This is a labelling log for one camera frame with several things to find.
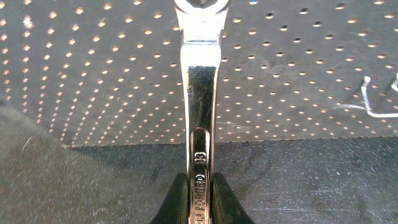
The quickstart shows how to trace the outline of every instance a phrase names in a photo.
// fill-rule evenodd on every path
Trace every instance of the metal hook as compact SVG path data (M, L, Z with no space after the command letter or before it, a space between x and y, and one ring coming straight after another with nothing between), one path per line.
M378 113L372 112L372 108L371 108L369 98L368 98L368 93L366 92L366 89L370 82L371 82L371 77L365 76L362 87L361 87L363 101L365 102L365 108L366 108L366 112L368 113L368 115L370 115L374 118L396 118L396 117L398 117L398 113L378 114ZM398 91L398 74L397 74L396 80L392 83L391 88L395 91Z

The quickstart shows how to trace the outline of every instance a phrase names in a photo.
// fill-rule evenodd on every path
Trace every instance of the perforated panel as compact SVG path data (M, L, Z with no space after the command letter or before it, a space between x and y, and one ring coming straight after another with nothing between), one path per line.
M184 142L170 1L0 1L1 99L65 145ZM397 1L233 1L218 141L392 136Z

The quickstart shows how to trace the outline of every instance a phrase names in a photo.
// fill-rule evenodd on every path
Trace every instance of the chrome wrench handle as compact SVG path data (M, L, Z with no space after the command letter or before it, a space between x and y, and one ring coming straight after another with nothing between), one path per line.
M183 31L181 70L187 132L190 224L211 224L211 179L215 142L221 31L230 0L175 0Z

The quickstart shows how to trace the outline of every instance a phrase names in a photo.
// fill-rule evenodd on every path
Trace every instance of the pegboard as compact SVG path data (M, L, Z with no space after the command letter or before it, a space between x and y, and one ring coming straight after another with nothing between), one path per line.
M393 136L398 2L233 1L217 141ZM64 145L185 141L181 33L156 0L0 1L0 99Z

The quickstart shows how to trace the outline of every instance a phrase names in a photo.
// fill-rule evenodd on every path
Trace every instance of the gray surface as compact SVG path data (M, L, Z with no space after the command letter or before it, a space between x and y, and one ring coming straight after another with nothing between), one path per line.
M176 85L181 82L180 32L175 29L178 24L172 0L140 4L109 0L112 8L108 10L104 9L105 1L2 2L5 6L0 9L0 19L7 23L0 26L0 35L7 38L0 42L0 49L8 51L0 54L1 101L26 110L28 117L66 145L184 142L182 86ZM358 90L363 77L369 75L370 86L375 87L369 90L375 111L392 113L398 109L398 93L389 87L397 72L397 1L347 0L343 9L336 9L339 3L232 1L222 46L228 61L221 65L217 124L222 129L218 130L218 141L398 133L398 119L371 118L364 110L339 107L363 106ZM76 14L78 7L84 12ZM306 14L300 13L303 8L307 8ZM57 14L53 19L49 18L51 11ZM156 19L156 12L162 17ZM265 18L270 12L273 18ZM34 25L31 29L23 23L26 15ZM126 23L127 16L133 21ZM103 27L98 27L100 21L105 21ZM314 27L316 22L322 25ZM72 30L74 24L78 30ZM47 32L50 27L53 34ZM24 37L27 30L30 36ZM152 33L145 35L146 30ZM94 42L96 35L100 40ZM300 43L293 42L297 37ZM73 45L69 44L71 39L75 40Z
M181 144L72 151L0 108L0 223L148 223ZM398 223L398 138L222 143L224 173L256 223Z

